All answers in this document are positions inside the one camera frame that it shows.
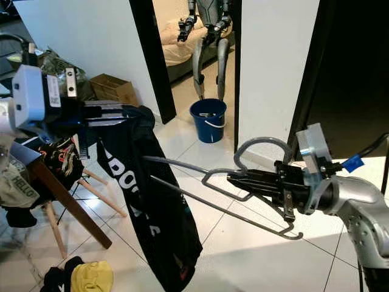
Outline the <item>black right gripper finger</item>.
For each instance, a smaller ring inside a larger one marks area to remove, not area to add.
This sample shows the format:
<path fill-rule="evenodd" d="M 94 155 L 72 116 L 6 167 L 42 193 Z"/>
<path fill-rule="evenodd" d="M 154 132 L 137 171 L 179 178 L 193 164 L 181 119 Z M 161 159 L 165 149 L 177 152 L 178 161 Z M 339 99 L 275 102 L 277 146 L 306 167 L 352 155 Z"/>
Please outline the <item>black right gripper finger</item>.
<path fill-rule="evenodd" d="M 278 178 L 274 172 L 249 169 L 244 173 L 230 173 L 226 179 L 230 183 L 277 183 Z"/>
<path fill-rule="evenodd" d="M 283 198 L 283 191 L 273 181 L 234 181 L 234 186 L 249 192 L 251 195 L 266 196 L 273 200 Z"/>

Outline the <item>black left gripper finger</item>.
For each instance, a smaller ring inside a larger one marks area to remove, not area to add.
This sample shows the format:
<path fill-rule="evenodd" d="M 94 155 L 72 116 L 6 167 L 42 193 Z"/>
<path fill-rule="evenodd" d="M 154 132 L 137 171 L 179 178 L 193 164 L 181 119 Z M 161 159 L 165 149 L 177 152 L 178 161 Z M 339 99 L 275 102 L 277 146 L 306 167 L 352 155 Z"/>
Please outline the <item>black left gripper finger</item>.
<path fill-rule="evenodd" d="M 111 127 L 113 125 L 119 125 L 126 120 L 133 120 L 136 117 L 134 115 L 103 115 L 97 118 L 98 127 Z"/>
<path fill-rule="evenodd" d="M 136 106 L 113 100 L 98 100 L 97 106 L 102 115 L 138 115 L 140 113 Z"/>

